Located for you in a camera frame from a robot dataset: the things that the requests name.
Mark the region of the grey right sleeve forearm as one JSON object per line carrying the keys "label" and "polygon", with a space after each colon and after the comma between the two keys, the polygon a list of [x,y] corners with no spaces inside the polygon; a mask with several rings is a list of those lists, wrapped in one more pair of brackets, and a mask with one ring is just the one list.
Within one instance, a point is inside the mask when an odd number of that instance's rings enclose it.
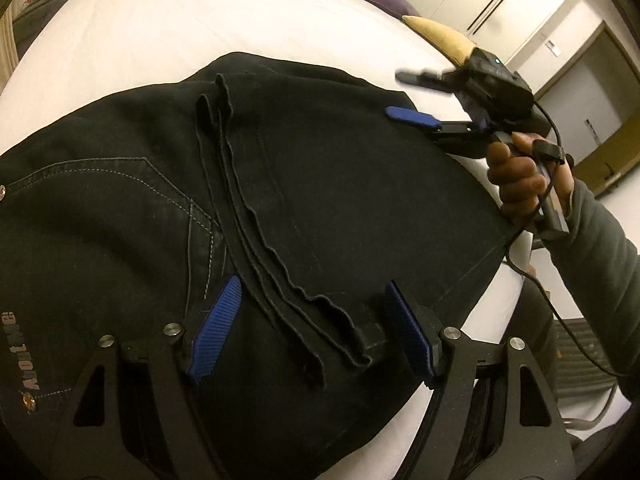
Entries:
{"label": "grey right sleeve forearm", "polygon": [[544,244],[562,281],[628,379],[639,374],[639,253],[615,217],[577,180],[568,234]]}

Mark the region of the right hand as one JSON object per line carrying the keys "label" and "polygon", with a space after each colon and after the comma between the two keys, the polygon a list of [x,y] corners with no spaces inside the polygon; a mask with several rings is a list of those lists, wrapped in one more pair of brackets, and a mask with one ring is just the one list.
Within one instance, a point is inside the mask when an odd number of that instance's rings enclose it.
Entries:
{"label": "right hand", "polygon": [[539,197],[550,182],[530,157],[534,142],[544,138],[535,133],[514,132],[511,140],[513,148],[503,142],[488,146],[487,177],[498,186],[502,212],[514,220],[524,220],[537,208]]}

